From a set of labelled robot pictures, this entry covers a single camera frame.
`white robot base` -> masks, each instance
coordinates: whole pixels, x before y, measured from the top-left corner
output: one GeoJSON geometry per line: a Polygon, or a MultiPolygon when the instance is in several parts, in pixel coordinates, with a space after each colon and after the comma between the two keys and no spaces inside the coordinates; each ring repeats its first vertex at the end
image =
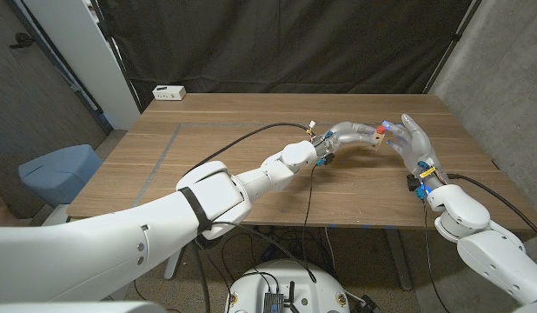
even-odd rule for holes
{"type": "MultiPolygon", "coordinates": [[[[306,312],[349,312],[348,299],[340,283],[329,273],[320,268],[309,265],[309,269],[316,277],[317,283],[313,283],[307,271],[298,263],[288,260],[274,260],[256,266],[259,272],[266,272],[274,276],[278,281],[269,275],[263,275],[270,285],[273,294],[279,287],[280,302],[283,303],[282,310],[273,304],[265,305],[265,293],[269,292],[269,287],[261,275],[248,275],[235,281],[230,287],[230,310],[233,313],[253,313],[253,312],[294,312],[289,307],[289,298],[293,297],[291,303],[301,313],[306,312]]],[[[244,275],[255,273],[255,269],[248,270],[244,275]]],[[[268,296],[268,298],[278,298],[278,296],[268,296]]]]}

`blue cushion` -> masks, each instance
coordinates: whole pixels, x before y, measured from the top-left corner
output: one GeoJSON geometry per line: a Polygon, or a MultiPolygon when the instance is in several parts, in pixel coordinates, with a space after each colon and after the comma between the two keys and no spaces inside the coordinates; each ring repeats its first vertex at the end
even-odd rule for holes
{"type": "Polygon", "coordinates": [[[50,152],[19,166],[29,190],[52,206],[71,203],[103,162],[88,144],[50,152]]]}

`wire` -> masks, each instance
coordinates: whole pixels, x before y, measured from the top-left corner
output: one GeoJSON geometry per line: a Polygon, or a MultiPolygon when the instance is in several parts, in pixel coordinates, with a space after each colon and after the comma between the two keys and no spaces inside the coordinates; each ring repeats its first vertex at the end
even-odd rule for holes
{"type": "Polygon", "coordinates": [[[443,184],[445,184],[445,185],[448,184],[448,183],[442,178],[442,176],[438,173],[437,170],[434,171],[434,174],[436,175],[436,178],[438,178],[438,179],[441,181],[441,183],[443,183],[443,184]]]}
{"type": "Polygon", "coordinates": [[[137,288],[136,279],[133,280],[133,286],[136,288],[137,295],[143,300],[143,301],[150,301],[149,299],[146,299],[141,292],[139,292],[139,289],[137,288]]]}
{"type": "Polygon", "coordinates": [[[212,159],[213,157],[216,157],[218,156],[219,154],[223,153],[224,151],[226,151],[228,148],[232,147],[233,145],[235,145],[236,143],[239,143],[241,140],[247,138],[247,137],[251,137],[253,136],[254,134],[258,133],[258,132],[261,132],[263,130],[266,130],[266,129],[269,129],[271,127],[275,127],[275,126],[294,126],[294,127],[298,127],[298,128],[301,128],[303,130],[308,130],[307,127],[301,125],[301,124],[298,124],[298,123],[272,123],[272,124],[269,124],[267,126],[264,126],[264,127],[261,127],[260,129],[258,130],[254,130],[254,131],[251,131],[250,133],[248,133],[247,135],[245,136],[242,136],[242,137],[239,137],[237,138],[235,141],[233,141],[232,143],[229,143],[227,146],[225,146],[224,148],[218,150],[217,152],[211,154],[210,156],[207,156],[205,157],[201,162],[197,163],[195,166],[193,166],[191,169],[189,169],[185,174],[188,174],[190,171],[192,171],[193,169],[197,168],[198,166],[201,166],[203,164],[205,164],[206,162],[208,162],[210,159],[212,159]]]}
{"type": "Polygon", "coordinates": [[[305,214],[305,221],[303,222],[302,228],[302,250],[303,250],[303,262],[305,262],[305,269],[309,271],[309,265],[307,263],[307,257],[305,256],[305,227],[307,226],[307,219],[309,218],[309,209],[311,208],[311,196],[313,195],[313,172],[317,165],[313,166],[311,169],[311,184],[309,187],[309,201],[307,203],[307,213],[305,214]]]}
{"type": "Polygon", "coordinates": [[[346,293],[346,295],[353,297],[355,300],[357,300],[357,301],[359,301],[361,303],[366,303],[365,300],[363,300],[360,297],[354,295],[353,293],[351,293],[351,292],[349,292],[347,290],[344,290],[344,292],[346,293]]]}
{"type": "Polygon", "coordinates": [[[518,208],[516,208],[513,204],[511,204],[503,196],[501,196],[498,193],[496,193],[494,190],[491,190],[490,188],[488,188],[484,184],[479,183],[478,181],[474,180],[473,178],[470,178],[470,177],[467,177],[467,176],[463,176],[463,175],[460,175],[460,174],[447,174],[447,175],[448,175],[449,179],[463,179],[463,180],[466,180],[466,181],[468,181],[468,182],[470,182],[470,183],[472,183],[474,185],[477,185],[478,187],[481,187],[482,189],[484,189],[486,192],[490,193],[491,195],[493,195],[497,199],[501,200],[508,208],[510,208],[512,211],[514,211],[515,214],[517,214],[519,217],[521,217],[523,222],[525,222],[527,225],[529,225],[529,227],[537,234],[537,226],[535,226],[535,224],[533,222],[531,222],[529,220],[529,218],[527,218],[527,216],[525,214],[523,214],[520,210],[518,210],[518,208]]]}
{"type": "MultiPolygon", "coordinates": [[[[288,245],[288,250],[290,250],[290,252],[292,252],[295,256],[298,256],[298,255],[301,256],[302,255],[302,250],[301,250],[302,241],[301,241],[300,237],[297,235],[298,231],[300,231],[300,230],[298,230],[295,227],[286,227],[285,229],[288,229],[288,230],[286,230],[280,236],[275,235],[276,241],[278,243],[280,243],[282,241],[290,241],[290,243],[288,245]],[[295,248],[296,247],[299,247],[299,249],[300,249],[299,253],[295,253],[295,248]]],[[[306,235],[309,236],[309,237],[305,238],[306,242],[307,241],[312,241],[312,242],[316,243],[316,245],[319,247],[319,250],[321,251],[322,261],[324,262],[324,265],[318,264],[318,266],[321,267],[321,268],[325,268],[326,271],[328,273],[330,273],[330,275],[332,275],[332,276],[334,276],[336,278],[335,269],[332,266],[332,257],[330,255],[330,253],[328,252],[326,246],[324,244],[322,244],[322,240],[317,240],[309,229],[306,229],[305,232],[306,232],[306,235]]],[[[315,262],[315,260],[309,260],[308,259],[308,261],[311,262],[311,263],[314,263],[315,265],[317,265],[317,262],[315,262]]]]}
{"type": "Polygon", "coordinates": [[[270,237],[267,237],[267,236],[264,236],[262,233],[256,231],[256,230],[252,230],[250,228],[247,228],[239,223],[232,223],[232,222],[213,222],[212,223],[213,225],[233,225],[235,227],[239,227],[241,228],[242,230],[245,230],[247,231],[248,233],[251,233],[251,234],[254,234],[254,235],[257,235],[259,237],[261,237],[262,239],[264,240],[267,240],[268,242],[272,243],[273,245],[275,245],[278,249],[280,249],[282,252],[284,252],[286,254],[286,256],[288,256],[289,258],[291,258],[294,262],[300,264],[309,274],[309,278],[311,278],[311,281],[313,283],[317,283],[317,279],[315,278],[315,275],[313,274],[313,272],[307,267],[305,266],[305,264],[301,263],[295,256],[293,256],[291,253],[289,253],[288,250],[286,250],[286,248],[282,247],[281,244],[277,243],[275,240],[273,240],[272,238],[270,237]]]}
{"type": "MultiPolygon", "coordinates": [[[[228,242],[234,238],[236,238],[237,236],[247,236],[249,238],[249,247],[251,247],[251,258],[253,259],[253,269],[255,270],[255,272],[259,273],[259,270],[256,268],[256,263],[257,261],[255,260],[255,254],[253,253],[253,238],[251,238],[251,235],[250,234],[246,234],[246,233],[239,233],[239,234],[235,234],[233,235],[232,237],[228,238],[228,240],[224,243],[224,245],[222,246],[222,250],[221,250],[221,258],[222,258],[222,264],[224,265],[224,269],[228,272],[228,275],[230,275],[230,278],[232,278],[232,283],[235,282],[235,279],[234,277],[232,276],[232,273],[230,272],[228,266],[226,265],[226,260],[224,259],[224,248],[226,248],[226,244],[228,244],[228,242]]],[[[270,283],[269,281],[267,280],[267,278],[264,276],[264,275],[261,275],[262,278],[265,280],[265,282],[267,283],[267,286],[268,286],[268,292],[272,293],[272,290],[270,289],[270,283]]]]}
{"type": "Polygon", "coordinates": [[[207,257],[209,262],[215,267],[215,270],[218,272],[218,275],[220,275],[220,277],[222,277],[222,280],[224,281],[224,284],[226,285],[226,289],[228,290],[228,308],[226,309],[226,313],[228,313],[228,312],[230,312],[231,291],[230,291],[230,286],[228,285],[228,282],[226,281],[226,277],[224,277],[222,271],[220,269],[218,269],[218,266],[216,266],[215,262],[210,258],[209,253],[207,253],[205,248],[203,248],[201,246],[201,244],[197,242],[197,238],[195,239],[195,242],[197,244],[197,247],[199,247],[199,249],[201,249],[203,252],[205,252],[205,256],[207,257]]]}
{"type": "Polygon", "coordinates": [[[275,280],[276,282],[276,293],[279,293],[280,292],[280,284],[278,283],[278,280],[276,280],[276,277],[274,277],[272,274],[270,273],[267,273],[267,272],[260,272],[260,271],[257,271],[257,272],[252,272],[252,273],[246,273],[246,274],[243,274],[240,276],[240,278],[242,277],[246,277],[246,276],[251,276],[251,275],[261,275],[263,278],[264,278],[264,275],[267,275],[267,276],[271,276],[272,279],[275,280]]]}
{"type": "Polygon", "coordinates": [[[433,284],[434,293],[436,294],[436,297],[441,302],[442,308],[447,313],[450,313],[450,311],[446,308],[446,305],[444,305],[444,302],[442,301],[441,295],[439,295],[439,291],[436,289],[436,285],[434,284],[433,270],[431,269],[431,256],[430,256],[429,251],[428,251],[427,204],[425,203],[425,200],[421,200],[421,201],[423,202],[423,210],[425,211],[425,249],[427,250],[428,275],[431,278],[431,284],[433,284]]]}
{"type": "Polygon", "coordinates": [[[199,279],[201,281],[202,297],[205,301],[205,312],[210,313],[209,287],[207,286],[207,278],[205,278],[205,271],[201,264],[199,251],[197,251],[197,244],[198,243],[191,243],[191,250],[193,251],[193,258],[196,261],[197,272],[199,273],[199,279]]]}
{"type": "Polygon", "coordinates": [[[332,244],[330,244],[330,239],[328,238],[328,227],[324,228],[324,233],[327,235],[328,247],[330,248],[330,255],[332,256],[332,267],[336,271],[335,253],[332,251],[332,244]]]}

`black cable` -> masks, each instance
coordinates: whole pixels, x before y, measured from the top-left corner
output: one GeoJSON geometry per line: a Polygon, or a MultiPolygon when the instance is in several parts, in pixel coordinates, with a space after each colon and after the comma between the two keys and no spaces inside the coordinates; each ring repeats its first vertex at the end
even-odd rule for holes
{"type": "Polygon", "coordinates": [[[286,256],[288,256],[289,258],[291,258],[294,262],[300,264],[309,274],[309,278],[311,278],[311,281],[313,283],[317,283],[317,279],[315,278],[315,275],[313,274],[313,272],[307,267],[305,266],[305,264],[301,263],[295,256],[293,256],[291,253],[289,253],[288,250],[286,250],[286,248],[282,247],[281,244],[277,243],[275,240],[273,240],[272,238],[269,238],[267,236],[264,236],[262,233],[256,231],[256,230],[252,230],[250,228],[247,228],[239,223],[232,223],[232,222],[213,222],[213,225],[233,225],[235,227],[239,227],[241,228],[242,230],[245,230],[247,231],[248,233],[251,233],[251,234],[254,234],[254,235],[257,235],[259,237],[261,237],[262,239],[272,243],[273,245],[275,245],[278,249],[280,249],[282,252],[284,252],[286,254],[286,256]]]}
{"type": "Polygon", "coordinates": [[[527,216],[525,214],[523,214],[520,210],[518,210],[518,208],[516,208],[513,204],[511,204],[503,196],[501,196],[498,193],[496,193],[494,190],[491,190],[490,188],[488,188],[484,184],[479,183],[478,181],[474,180],[473,178],[470,178],[470,177],[467,177],[467,176],[463,176],[463,175],[460,175],[460,174],[447,174],[447,175],[448,175],[449,179],[463,179],[463,180],[466,180],[466,181],[468,181],[468,182],[470,182],[470,183],[472,183],[472,184],[474,184],[474,185],[476,185],[478,187],[481,187],[486,192],[490,193],[491,195],[493,195],[497,199],[501,200],[508,208],[510,208],[512,211],[514,211],[515,214],[517,214],[523,220],[523,222],[525,222],[527,225],[529,225],[529,227],[537,234],[537,226],[535,226],[535,224],[533,222],[531,222],[529,220],[529,218],[527,218],[527,216]]]}
{"type": "Polygon", "coordinates": [[[436,297],[441,302],[442,308],[447,313],[450,313],[450,311],[446,308],[446,305],[444,305],[444,302],[442,301],[441,295],[439,295],[439,291],[436,289],[436,285],[434,284],[433,270],[431,270],[431,256],[430,256],[429,251],[428,251],[427,204],[425,203],[425,200],[422,200],[422,202],[423,202],[423,210],[425,211],[425,248],[427,249],[428,275],[431,278],[431,284],[433,284],[434,293],[436,294],[436,297]]]}
{"type": "Polygon", "coordinates": [[[317,165],[313,166],[311,169],[311,184],[309,187],[309,201],[307,203],[307,213],[305,214],[305,221],[303,222],[302,228],[302,250],[303,250],[303,262],[305,262],[305,269],[309,271],[309,265],[307,263],[307,257],[305,256],[305,227],[307,226],[307,219],[309,218],[309,209],[311,208],[311,196],[313,195],[313,172],[317,165]]]}
{"type": "Polygon", "coordinates": [[[267,126],[263,126],[261,127],[260,129],[258,130],[254,130],[254,131],[251,131],[250,133],[248,133],[247,135],[245,136],[242,136],[242,137],[239,137],[237,138],[235,141],[233,141],[232,143],[228,144],[227,146],[225,146],[224,148],[218,150],[217,152],[211,154],[210,156],[207,156],[205,157],[201,162],[197,163],[195,166],[193,166],[191,169],[189,169],[185,174],[188,174],[190,171],[192,171],[193,169],[195,169],[196,167],[198,166],[201,166],[203,164],[205,164],[206,162],[208,162],[210,159],[212,159],[213,157],[216,157],[218,156],[219,154],[223,153],[224,151],[226,151],[228,148],[232,147],[233,145],[235,145],[236,143],[239,143],[241,140],[247,138],[247,137],[251,137],[253,136],[254,134],[258,133],[258,132],[261,132],[263,130],[266,130],[266,129],[269,129],[271,127],[275,127],[275,126],[294,126],[294,127],[299,127],[303,130],[308,130],[308,127],[305,127],[301,124],[298,124],[298,123],[272,123],[272,124],[269,124],[267,126]]]}
{"type": "MultiPolygon", "coordinates": [[[[295,244],[297,244],[297,246],[299,246],[300,248],[302,247],[302,241],[299,239],[299,237],[297,236],[297,233],[298,233],[298,230],[294,227],[289,227],[289,230],[286,230],[284,233],[282,233],[280,236],[276,236],[276,241],[278,243],[282,242],[282,241],[290,241],[290,243],[288,244],[288,250],[290,250],[290,252],[294,253],[294,250],[293,248],[291,248],[293,245],[295,246],[295,244]],[[288,235],[290,233],[294,233],[295,235],[295,239],[294,238],[288,238],[288,235]]],[[[328,252],[327,248],[325,247],[324,244],[322,244],[322,241],[321,240],[317,240],[315,238],[315,236],[313,235],[313,233],[311,233],[311,231],[307,230],[306,229],[306,234],[310,236],[310,238],[305,238],[306,241],[313,241],[316,243],[316,245],[318,245],[319,247],[319,251],[321,252],[322,254],[322,261],[324,263],[324,266],[321,266],[319,264],[320,267],[324,267],[327,269],[327,272],[330,273],[330,275],[334,276],[335,277],[335,270],[334,270],[334,267],[332,265],[332,256],[330,255],[330,253],[328,252]]]]}
{"type": "MultiPolygon", "coordinates": [[[[226,265],[226,260],[224,259],[224,248],[226,248],[226,244],[228,244],[228,242],[230,240],[236,238],[237,236],[247,236],[249,238],[249,246],[251,247],[251,258],[253,259],[253,269],[255,270],[255,272],[259,273],[259,270],[255,266],[257,264],[257,261],[255,260],[255,253],[253,252],[253,238],[251,237],[250,234],[246,234],[246,233],[235,234],[232,237],[228,238],[228,240],[222,245],[222,250],[221,250],[222,264],[224,265],[224,269],[228,272],[228,275],[230,276],[230,278],[232,278],[232,283],[235,282],[235,279],[232,276],[232,273],[230,272],[230,270],[228,268],[228,265],[226,265]]],[[[267,280],[267,278],[264,275],[261,275],[261,276],[265,280],[265,282],[267,283],[268,292],[272,293],[269,281],[267,280]]]]}
{"type": "Polygon", "coordinates": [[[201,281],[202,287],[202,297],[205,301],[205,312],[210,313],[210,296],[209,296],[209,287],[207,286],[207,278],[205,277],[205,271],[201,264],[201,258],[199,257],[199,251],[197,251],[197,244],[195,242],[191,243],[191,250],[193,251],[193,258],[196,261],[197,272],[199,273],[199,278],[201,281]]]}
{"type": "Polygon", "coordinates": [[[226,281],[226,277],[224,277],[222,271],[218,269],[218,266],[216,266],[215,262],[210,258],[209,253],[207,253],[207,251],[201,246],[201,244],[197,242],[197,238],[195,239],[195,242],[197,244],[197,247],[199,247],[199,249],[205,252],[205,256],[207,257],[209,262],[215,267],[215,270],[218,272],[218,275],[220,275],[220,277],[224,281],[224,284],[226,285],[226,289],[228,290],[228,308],[226,309],[226,313],[228,313],[230,311],[231,290],[230,290],[230,286],[228,285],[228,282],[226,281]]]}
{"type": "Polygon", "coordinates": [[[242,277],[246,277],[246,276],[252,276],[252,275],[266,275],[266,276],[271,276],[272,279],[275,280],[275,283],[276,283],[276,293],[279,293],[280,292],[280,284],[278,283],[278,280],[276,280],[276,277],[274,277],[274,275],[270,274],[270,273],[267,273],[267,272],[260,272],[260,271],[257,271],[257,272],[252,272],[252,273],[246,273],[246,274],[243,274],[240,276],[240,278],[242,277]]]}
{"type": "Polygon", "coordinates": [[[143,301],[150,301],[149,299],[146,299],[141,292],[139,292],[139,289],[137,288],[136,279],[133,280],[133,286],[136,288],[137,295],[143,300],[143,301]]]}

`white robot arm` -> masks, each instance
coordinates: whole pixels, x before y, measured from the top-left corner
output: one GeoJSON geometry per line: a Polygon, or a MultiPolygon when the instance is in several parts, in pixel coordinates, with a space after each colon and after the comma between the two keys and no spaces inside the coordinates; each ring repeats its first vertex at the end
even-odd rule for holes
{"type": "Polygon", "coordinates": [[[0,227],[0,303],[102,299],[197,234],[214,239],[230,230],[211,222],[241,222],[256,199],[284,189],[303,164],[327,162],[341,143],[376,143],[369,134],[375,129],[338,125],[237,176],[221,162],[205,163],[184,176],[176,192],[133,209],[56,226],[0,227]]]}
{"type": "Polygon", "coordinates": [[[460,186],[450,184],[441,171],[425,132],[408,115],[405,125],[384,122],[398,143],[388,143],[421,180],[431,209],[442,212],[434,225],[448,241],[457,244],[461,259],[472,270],[537,311],[537,264],[525,253],[521,240],[490,219],[488,210],[460,186]]]}

